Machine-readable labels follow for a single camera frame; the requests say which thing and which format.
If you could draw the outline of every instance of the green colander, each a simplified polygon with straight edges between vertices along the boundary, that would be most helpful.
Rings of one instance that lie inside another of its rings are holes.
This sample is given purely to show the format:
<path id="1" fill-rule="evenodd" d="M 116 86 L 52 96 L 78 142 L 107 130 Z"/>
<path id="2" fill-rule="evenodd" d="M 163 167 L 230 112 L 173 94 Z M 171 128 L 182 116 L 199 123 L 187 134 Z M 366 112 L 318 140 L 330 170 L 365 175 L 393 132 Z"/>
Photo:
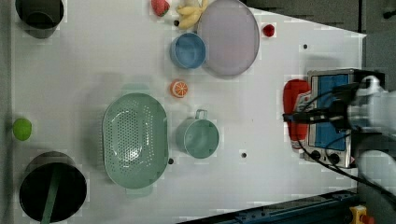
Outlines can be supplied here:
<path id="1" fill-rule="evenodd" d="M 166 168 L 166 114 L 161 104 L 147 94 L 126 94 L 107 109 L 103 139 L 106 171 L 124 188 L 147 187 Z"/>

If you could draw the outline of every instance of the white plate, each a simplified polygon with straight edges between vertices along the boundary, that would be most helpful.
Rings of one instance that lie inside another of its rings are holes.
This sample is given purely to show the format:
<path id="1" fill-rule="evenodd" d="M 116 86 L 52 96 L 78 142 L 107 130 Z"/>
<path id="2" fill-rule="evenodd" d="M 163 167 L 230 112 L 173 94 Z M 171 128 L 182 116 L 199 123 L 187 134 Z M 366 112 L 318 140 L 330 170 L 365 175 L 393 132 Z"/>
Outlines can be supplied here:
<path id="1" fill-rule="evenodd" d="M 240 75 L 254 63 L 260 32 L 251 11 L 237 0 L 217 0 L 202 15 L 198 35 L 206 63 L 219 75 Z"/>

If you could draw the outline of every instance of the banana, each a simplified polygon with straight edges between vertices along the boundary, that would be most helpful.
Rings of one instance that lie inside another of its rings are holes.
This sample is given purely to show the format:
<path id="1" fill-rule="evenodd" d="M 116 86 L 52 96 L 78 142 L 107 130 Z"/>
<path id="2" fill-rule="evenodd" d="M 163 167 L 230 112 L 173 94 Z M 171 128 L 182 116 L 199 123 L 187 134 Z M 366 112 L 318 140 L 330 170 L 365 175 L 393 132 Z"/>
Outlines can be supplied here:
<path id="1" fill-rule="evenodd" d="M 178 28 L 187 30 L 191 28 L 201 18 L 202 13 L 207 8 L 207 0 L 202 0 L 200 7 L 181 7 L 177 8 L 177 13 L 180 15 L 180 22 Z"/>

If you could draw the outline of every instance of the black bin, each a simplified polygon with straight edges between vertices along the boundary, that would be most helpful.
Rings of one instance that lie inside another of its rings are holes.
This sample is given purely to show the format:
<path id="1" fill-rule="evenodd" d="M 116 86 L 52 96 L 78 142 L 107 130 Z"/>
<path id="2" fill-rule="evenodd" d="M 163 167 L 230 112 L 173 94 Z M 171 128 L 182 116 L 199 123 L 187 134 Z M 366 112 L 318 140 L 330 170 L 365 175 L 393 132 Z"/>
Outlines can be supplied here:
<path id="1" fill-rule="evenodd" d="M 50 222 L 62 221 L 73 216 L 85 202 L 87 182 L 76 167 L 61 162 L 42 165 L 24 178 L 20 189 L 21 207 L 26 215 L 36 221 L 43 218 L 55 169 L 61 172 Z"/>
<path id="2" fill-rule="evenodd" d="M 16 0 L 15 7 L 26 32 L 40 39 L 50 37 L 64 17 L 62 0 Z"/>

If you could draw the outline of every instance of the mug handle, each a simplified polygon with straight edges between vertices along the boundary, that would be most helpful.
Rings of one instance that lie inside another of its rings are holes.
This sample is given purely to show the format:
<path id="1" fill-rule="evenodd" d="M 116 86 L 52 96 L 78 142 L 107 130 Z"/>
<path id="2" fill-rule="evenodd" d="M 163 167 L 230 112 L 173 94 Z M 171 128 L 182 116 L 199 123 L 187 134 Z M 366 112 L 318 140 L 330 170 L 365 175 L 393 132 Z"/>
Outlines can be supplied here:
<path id="1" fill-rule="evenodd" d="M 207 110 L 199 109 L 197 110 L 195 114 L 196 119 L 200 119 L 201 112 L 204 112 L 204 116 L 201 119 L 206 119 L 207 118 Z"/>

